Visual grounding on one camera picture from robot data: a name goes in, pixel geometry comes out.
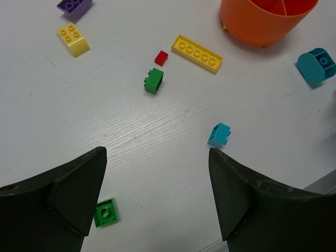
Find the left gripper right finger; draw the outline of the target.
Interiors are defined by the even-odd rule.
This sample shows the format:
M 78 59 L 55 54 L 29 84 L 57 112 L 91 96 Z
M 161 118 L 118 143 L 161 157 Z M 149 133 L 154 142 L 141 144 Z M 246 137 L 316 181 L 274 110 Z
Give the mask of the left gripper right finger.
M 301 190 L 210 148 L 209 175 L 229 251 L 335 251 L 335 195 Z

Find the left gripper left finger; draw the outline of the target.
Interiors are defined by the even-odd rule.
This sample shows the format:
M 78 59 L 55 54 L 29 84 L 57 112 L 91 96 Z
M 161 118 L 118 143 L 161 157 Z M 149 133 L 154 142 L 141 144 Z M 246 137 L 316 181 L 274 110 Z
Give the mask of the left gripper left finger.
M 1 187 L 1 251 L 81 251 L 107 167 L 99 146 Z

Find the teal rounded lego brick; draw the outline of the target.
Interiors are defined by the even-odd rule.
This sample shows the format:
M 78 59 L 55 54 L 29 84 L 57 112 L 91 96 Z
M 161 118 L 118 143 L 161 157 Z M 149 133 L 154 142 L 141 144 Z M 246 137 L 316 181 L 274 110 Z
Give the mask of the teal rounded lego brick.
M 300 55 L 296 66 L 312 87 L 321 85 L 335 75 L 335 62 L 323 48 L 315 48 Z

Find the small red lego brick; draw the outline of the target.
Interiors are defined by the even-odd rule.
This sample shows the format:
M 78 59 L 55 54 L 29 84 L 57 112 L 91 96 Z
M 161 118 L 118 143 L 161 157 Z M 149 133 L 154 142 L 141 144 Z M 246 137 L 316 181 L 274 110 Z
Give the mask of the small red lego brick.
M 156 56 L 154 62 L 159 66 L 163 66 L 168 57 L 169 57 L 168 53 L 161 50 Z

